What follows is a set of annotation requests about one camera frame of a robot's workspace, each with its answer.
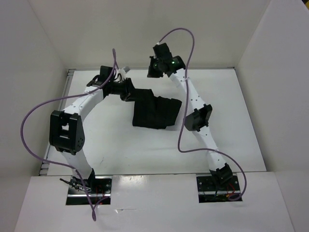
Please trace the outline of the black pleated skirt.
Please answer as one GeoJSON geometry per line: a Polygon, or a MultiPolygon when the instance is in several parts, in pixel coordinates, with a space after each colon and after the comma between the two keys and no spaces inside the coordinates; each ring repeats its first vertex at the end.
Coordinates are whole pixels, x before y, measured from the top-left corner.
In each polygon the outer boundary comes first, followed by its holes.
{"type": "Polygon", "coordinates": [[[166,129],[174,126],[182,106],[181,100],[156,97],[150,89],[136,89],[133,99],[134,127],[166,129]]]}

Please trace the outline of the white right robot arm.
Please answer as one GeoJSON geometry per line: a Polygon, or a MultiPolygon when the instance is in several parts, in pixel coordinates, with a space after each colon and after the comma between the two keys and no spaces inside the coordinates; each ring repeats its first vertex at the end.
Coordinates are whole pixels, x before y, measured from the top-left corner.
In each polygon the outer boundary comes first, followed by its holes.
{"type": "Polygon", "coordinates": [[[148,77],[159,78],[167,75],[175,86],[185,93],[186,103],[181,131],[187,129],[205,146],[209,170],[212,177],[212,186],[218,191],[224,189],[231,180],[233,173],[218,146],[214,141],[209,119],[212,106],[200,97],[191,82],[185,63],[180,56],[173,56],[166,43],[157,43],[154,55],[150,57],[148,77]]]}

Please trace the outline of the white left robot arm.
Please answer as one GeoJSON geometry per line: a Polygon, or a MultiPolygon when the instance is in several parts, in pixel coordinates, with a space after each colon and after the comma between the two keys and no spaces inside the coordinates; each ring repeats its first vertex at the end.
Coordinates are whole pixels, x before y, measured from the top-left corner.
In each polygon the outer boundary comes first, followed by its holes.
{"type": "Polygon", "coordinates": [[[114,70],[101,66],[100,73],[87,85],[81,97],[61,111],[54,110],[50,116],[49,142],[67,161],[72,169],[69,185],[85,193],[97,187],[94,169],[85,157],[83,146],[85,134],[83,121],[88,114],[109,94],[122,98],[129,96],[132,82],[126,77],[129,67],[114,70]]]}

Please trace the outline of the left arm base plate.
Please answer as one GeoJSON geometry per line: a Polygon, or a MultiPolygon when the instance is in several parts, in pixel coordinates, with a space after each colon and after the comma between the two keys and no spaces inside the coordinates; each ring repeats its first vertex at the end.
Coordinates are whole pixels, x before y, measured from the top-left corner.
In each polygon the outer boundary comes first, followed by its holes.
{"type": "MultiPolygon", "coordinates": [[[[74,176],[71,177],[70,181],[65,181],[64,179],[60,180],[69,185],[66,205],[88,204],[86,193],[80,181],[78,181],[74,176]]],[[[93,205],[96,203],[100,205],[110,204],[112,193],[112,177],[96,176],[94,187],[86,187],[86,190],[93,205]]]]}

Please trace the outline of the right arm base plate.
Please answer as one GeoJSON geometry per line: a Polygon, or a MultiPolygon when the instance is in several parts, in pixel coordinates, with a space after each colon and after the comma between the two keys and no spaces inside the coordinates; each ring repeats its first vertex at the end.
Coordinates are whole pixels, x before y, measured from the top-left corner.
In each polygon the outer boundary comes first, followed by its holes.
{"type": "Polygon", "coordinates": [[[241,194],[238,177],[234,174],[225,184],[216,184],[211,174],[197,174],[199,203],[231,202],[241,194]]]}

